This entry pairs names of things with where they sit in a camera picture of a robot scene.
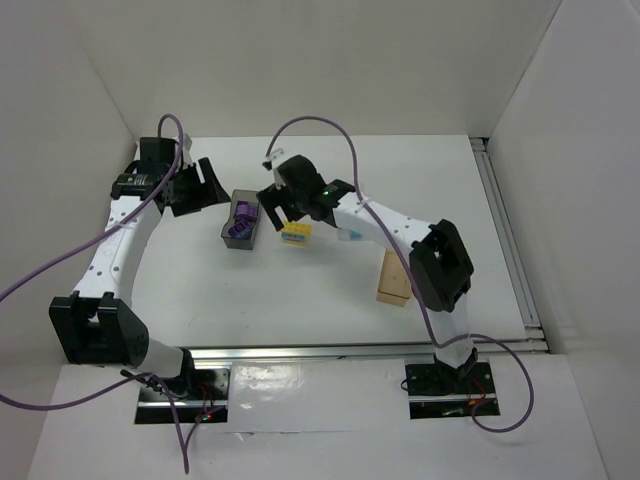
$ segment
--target gray wall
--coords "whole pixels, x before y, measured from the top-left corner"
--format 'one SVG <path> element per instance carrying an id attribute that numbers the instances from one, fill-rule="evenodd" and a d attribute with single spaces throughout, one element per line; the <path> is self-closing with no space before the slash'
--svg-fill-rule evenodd
<path id="1" fill-rule="evenodd" d="M 2 0 L 0 288 L 103 228 L 111 179 L 131 135 L 57 2 Z M 47 309 L 68 294 L 86 255 L 0 305 L 0 391 L 51 400 L 63 355 Z M 2 478 L 26 478 L 44 414 L 0 405 Z"/>
<path id="2" fill-rule="evenodd" d="M 639 0 L 564 0 L 489 152 L 612 480 L 640 456 Z"/>
<path id="3" fill-rule="evenodd" d="M 488 135 L 560 0 L 65 0 L 139 135 Z M 309 124 L 296 132 L 326 134 Z"/>

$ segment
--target white wall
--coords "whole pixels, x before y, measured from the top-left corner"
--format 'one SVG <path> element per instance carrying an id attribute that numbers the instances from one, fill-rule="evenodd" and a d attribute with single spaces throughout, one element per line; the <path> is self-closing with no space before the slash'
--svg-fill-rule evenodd
<path id="1" fill-rule="evenodd" d="M 104 225 L 112 178 L 132 137 L 51 0 L 2 0 L 0 15 L 0 289 Z M 47 309 L 87 257 L 0 305 L 0 391 L 49 403 L 63 355 Z M 44 414 L 0 405 L 1 476 L 26 478 Z"/>
<path id="2" fill-rule="evenodd" d="M 488 135 L 559 0 L 65 0 L 127 125 Z M 300 133 L 325 133 L 310 124 Z"/>
<path id="3" fill-rule="evenodd" d="M 640 456 L 640 0 L 564 0 L 489 144 L 612 480 Z"/>

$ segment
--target purple object in bin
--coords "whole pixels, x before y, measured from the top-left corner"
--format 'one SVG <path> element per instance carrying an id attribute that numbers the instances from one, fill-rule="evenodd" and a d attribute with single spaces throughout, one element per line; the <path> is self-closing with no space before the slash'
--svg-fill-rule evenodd
<path id="1" fill-rule="evenodd" d="M 251 236 L 251 230 L 253 226 L 244 220 L 236 222 L 236 224 L 229 229 L 229 235 L 231 238 L 244 239 Z"/>
<path id="2" fill-rule="evenodd" d="M 258 219 L 258 207 L 252 206 L 249 202 L 238 202 L 233 218 L 255 222 Z"/>

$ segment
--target robotic arm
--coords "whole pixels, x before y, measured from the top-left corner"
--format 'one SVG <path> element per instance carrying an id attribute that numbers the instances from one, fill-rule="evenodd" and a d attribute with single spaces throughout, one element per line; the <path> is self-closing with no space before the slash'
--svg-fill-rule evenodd
<path id="1" fill-rule="evenodd" d="M 185 137 L 180 167 L 162 194 L 100 245 L 84 276 L 67 297 L 55 297 L 49 307 L 69 362 L 120 365 L 167 379 L 181 396 L 201 383 L 194 376 L 188 350 L 168 347 L 149 337 L 145 324 L 131 310 L 131 295 L 140 261 L 151 233 L 166 207 L 175 216 L 208 205 L 229 202 L 208 158 L 191 161 L 191 141 Z M 111 189 L 111 209 L 105 230 L 114 227 L 158 186 L 175 158 L 176 142 L 141 138 L 140 160 L 118 176 Z"/>
<path id="2" fill-rule="evenodd" d="M 263 166 L 273 171 L 274 183 L 259 192 L 258 200 L 276 230 L 284 225 L 276 208 L 288 221 L 309 215 L 315 221 L 360 233 L 391 248 L 389 239 L 364 208 L 355 188 L 342 181 L 327 184 L 311 161 L 301 155 L 275 151 Z M 434 334 L 440 342 L 469 333 L 466 293 L 471 286 L 473 264 L 456 227 L 447 220 L 431 224 L 364 201 L 388 227 L 411 267 L 426 304 Z M 436 350 L 436 363 L 456 381 L 466 377 L 477 360 L 471 339 Z"/>

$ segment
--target purple object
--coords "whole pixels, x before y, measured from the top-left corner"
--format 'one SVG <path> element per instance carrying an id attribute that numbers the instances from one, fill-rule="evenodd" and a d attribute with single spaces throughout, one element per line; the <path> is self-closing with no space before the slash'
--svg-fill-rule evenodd
<path id="1" fill-rule="evenodd" d="M 254 207 L 249 202 L 239 201 L 236 206 L 236 211 L 233 214 L 233 218 L 255 222 L 258 219 L 258 208 Z"/>
<path id="2" fill-rule="evenodd" d="M 249 222 L 240 220 L 229 229 L 229 235 L 231 238 L 237 239 L 249 238 L 251 236 L 251 230 L 253 230 L 253 226 Z"/>

